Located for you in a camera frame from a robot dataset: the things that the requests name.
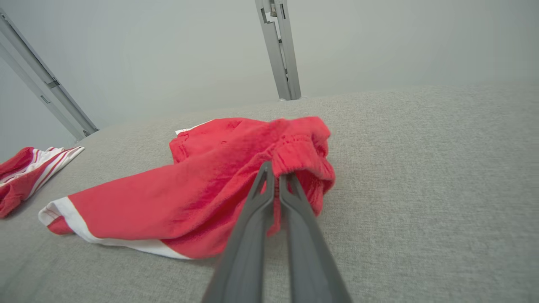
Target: red fabric with white trim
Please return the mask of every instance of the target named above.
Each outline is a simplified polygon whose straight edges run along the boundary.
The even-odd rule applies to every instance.
[[[335,181],[326,160],[329,135],[318,117],[212,120],[171,141],[174,164],[53,201],[39,219],[55,233],[74,231],[92,243],[175,258],[215,256],[266,161],[276,177],[296,171],[314,213],[321,212]],[[280,228],[278,200],[274,210],[269,233]]]
[[[0,218],[5,218],[83,150],[25,147],[0,164]]]

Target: gray fabric surface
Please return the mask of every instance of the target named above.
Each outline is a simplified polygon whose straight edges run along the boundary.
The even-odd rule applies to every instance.
[[[0,222],[0,300],[199,301],[214,259],[180,261],[57,236],[38,222],[38,210],[171,164],[177,129],[232,116],[318,115],[332,131],[337,181],[317,220],[355,301],[537,301],[538,96],[537,84],[416,87],[103,129]],[[266,302],[289,300],[284,232],[267,241],[265,278]]]

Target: metal bracket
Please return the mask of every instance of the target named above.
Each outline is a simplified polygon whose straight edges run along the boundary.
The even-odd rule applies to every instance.
[[[280,99],[301,97],[287,0],[255,0]],[[277,24],[271,17],[277,17]]]

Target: white wall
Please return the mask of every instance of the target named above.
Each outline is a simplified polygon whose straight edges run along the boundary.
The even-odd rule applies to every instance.
[[[538,0],[289,0],[302,95],[539,79]]]
[[[254,0],[0,0],[98,128],[277,101]]]
[[[75,137],[0,57],[0,163],[20,149],[71,147]]]

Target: red cloth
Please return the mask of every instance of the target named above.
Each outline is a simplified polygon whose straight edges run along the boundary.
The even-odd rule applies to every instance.
[[[0,218],[5,218],[83,150],[25,147],[0,164]]]
[[[221,253],[260,166],[296,171],[314,213],[335,181],[330,132],[318,117],[261,122],[217,119],[170,142],[174,164],[51,202],[40,220],[56,233],[176,258]],[[280,227],[280,203],[274,225]]]

